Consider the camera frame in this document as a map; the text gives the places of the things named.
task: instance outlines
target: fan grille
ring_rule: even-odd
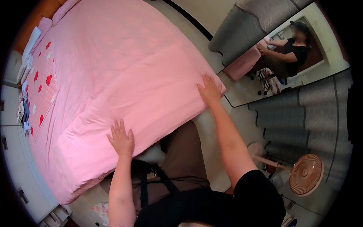
[[[324,166],[319,156],[306,154],[299,158],[291,170],[290,187],[297,196],[312,193],[320,184]]]

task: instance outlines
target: black strap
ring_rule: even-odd
[[[146,174],[141,175],[140,181],[141,181],[141,188],[140,188],[141,208],[144,209],[149,205],[149,197],[147,195],[147,175]]]
[[[170,178],[164,173],[164,171],[157,165],[154,164],[151,166],[153,172],[156,172],[160,177],[161,182],[166,186],[171,195],[175,195],[180,192],[179,189],[171,182]],[[140,192],[140,200],[141,200],[141,209],[144,209],[149,205],[149,198],[147,194],[147,175],[142,174],[139,176],[141,181],[141,192]]]
[[[151,168],[158,174],[161,181],[166,186],[171,195],[180,192],[179,189],[173,184],[173,182],[171,182],[170,178],[168,178],[168,176],[157,164],[152,165]]]

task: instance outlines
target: hand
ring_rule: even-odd
[[[197,87],[203,101],[211,107],[221,100],[222,83],[217,86],[214,79],[208,75],[203,75],[203,81],[204,88],[200,84],[197,84]]]
[[[264,47],[262,44],[256,44],[257,49],[260,51],[261,55],[265,55],[268,52],[268,49]]]
[[[111,125],[112,137],[107,134],[107,138],[114,147],[119,156],[126,155],[132,157],[135,149],[135,139],[132,130],[129,130],[129,136],[126,135],[123,120],[120,125],[115,120],[115,126]]]

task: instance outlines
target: wooden headboard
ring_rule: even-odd
[[[30,13],[28,18],[25,20],[21,27],[13,45],[13,50],[23,54],[26,44],[29,41],[30,35],[34,27],[39,25],[40,20],[43,17],[52,19],[56,11],[66,2],[67,0],[40,0],[38,5]]]

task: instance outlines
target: brown pants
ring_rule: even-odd
[[[269,68],[274,74],[276,74],[280,78],[285,79],[290,77],[289,73],[286,70],[285,62],[268,56],[261,56],[254,65],[254,67],[247,73],[247,75],[252,75],[258,70],[264,68]]]
[[[188,121],[162,138],[161,145],[166,152],[161,169],[180,191],[199,187],[211,188],[205,172],[198,130],[194,122]],[[147,180],[149,204],[170,194],[163,183],[153,183],[159,180],[159,177]],[[106,193],[110,192],[111,179],[105,179],[100,184]],[[141,210],[140,180],[133,180],[132,188],[135,209],[138,213]]]

